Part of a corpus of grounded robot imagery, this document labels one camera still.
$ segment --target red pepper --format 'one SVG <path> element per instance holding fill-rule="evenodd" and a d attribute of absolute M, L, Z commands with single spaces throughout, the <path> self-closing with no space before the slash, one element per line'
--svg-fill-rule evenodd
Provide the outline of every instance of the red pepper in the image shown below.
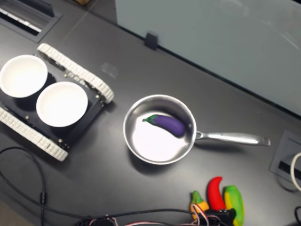
<path fill-rule="evenodd" d="M 215 177 L 211 179 L 209 181 L 208 191 L 207 191 L 210 207 L 213 210 L 217 210 L 217 211 L 226 209 L 219 188 L 221 181 L 222 181 L 222 177 Z"/>

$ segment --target frosted glass partition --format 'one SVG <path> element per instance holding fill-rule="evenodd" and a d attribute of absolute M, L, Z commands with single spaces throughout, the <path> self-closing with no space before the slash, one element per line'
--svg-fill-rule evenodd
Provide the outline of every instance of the frosted glass partition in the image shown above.
<path fill-rule="evenodd" d="M 301 115 L 301 5 L 292 0 L 116 0 L 118 24 Z"/>

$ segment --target plastic vegetable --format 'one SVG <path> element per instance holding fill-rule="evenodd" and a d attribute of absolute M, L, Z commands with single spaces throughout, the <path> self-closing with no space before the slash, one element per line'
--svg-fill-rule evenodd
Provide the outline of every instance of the plastic vegetable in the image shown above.
<path fill-rule="evenodd" d="M 193 204 L 196 204 L 198 205 L 201 210 L 205 211 L 205 210 L 208 210 L 209 209 L 209 206 L 207 204 L 206 201 L 204 201 L 201 197 L 201 195 L 198 193 L 198 191 L 193 191 L 192 193 L 192 200 L 191 200 L 191 205 L 190 205 L 190 211 L 193 212 L 193 207 L 192 205 Z M 192 215 L 193 219 L 196 220 L 197 219 L 197 216 L 195 214 Z"/>
<path fill-rule="evenodd" d="M 245 217 L 245 208 L 243 198 L 235 185 L 230 185 L 225 188 L 224 194 L 225 204 L 227 209 L 235 209 L 236 217 L 234 218 L 234 226 L 242 226 Z"/>
<path fill-rule="evenodd" d="M 174 117 L 154 114 L 146 119 L 143 119 L 143 121 L 147 121 L 152 125 L 159 126 L 173 134 L 175 137 L 181 137 L 185 133 L 184 124 Z"/>
<path fill-rule="evenodd" d="M 208 184 L 208 192 L 207 192 L 208 200 L 209 200 L 210 207 L 213 210 L 226 209 L 219 189 L 219 185 L 221 181 L 222 181 L 222 177 L 215 177 L 211 179 Z"/>

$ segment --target dark countertop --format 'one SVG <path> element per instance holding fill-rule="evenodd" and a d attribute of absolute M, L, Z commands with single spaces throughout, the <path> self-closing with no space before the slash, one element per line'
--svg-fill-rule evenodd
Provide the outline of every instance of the dark countertop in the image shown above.
<path fill-rule="evenodd" d="M 235 184 L 242 193 L 245 225 L 284 226 L 294 222 L 293 209 L 300 205 L 300 194 L 284 190 L 269 166 L 285 129 L 301 136 L 299 120 L 165 52 L 146 48 L 138 38 L 74 4 L 63 0 L 52 4 L 63 17 L 42 42 L 99 75 L 113 89 L 115 98 L 62 163 L 0 125 L 0 148 L 21 142 L 39 157 L 46 174 L 50 207 L 81 215 L 188 209 L 191 191 L 197 189 L 205 196 L 208 181 L 223 176 L 221 186 Z M 37 46 L 0 26 L 0 66 L 17 55 L 35 53 Z M 102 72 L 101 65 L 105 63 L 118 70 L 115 78 Z M 270 137 L 272 145 L 266 148 L 201 142 L 177 163 L 143 163 L 128 150 L 122 123 L 131 105 L 151 94 L 167 94 L 183 101 L 194 114 L 200 131 L 253 133 Z M 1 170 L 38 200 L 37 171 L 24 154 L 16 153 L 11 151 L 1 157 Z M 1 181 L 0 198 L 39 224 L 40 209 Z M 179 223 L 190 220 L 190 216 L 160 213 L 121 218 L 120 222 L 141 219 Z M 67 226 L 77 219 L 46 212 L 46 221 L 49 225 Z"/>

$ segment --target purple eggplant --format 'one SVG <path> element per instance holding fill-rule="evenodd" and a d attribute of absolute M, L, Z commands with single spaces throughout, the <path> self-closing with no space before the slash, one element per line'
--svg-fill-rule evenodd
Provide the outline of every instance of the purple eggplant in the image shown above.
<path fill-rule="evenodd" d="M 170 116 L 154 114 L 143 119 L 143 121 L 147 121 L 154 126 L 159 126 L 173 134 L 175 137 L 183 136 L 186 131 L 184 124 L 180 120 Z"/>

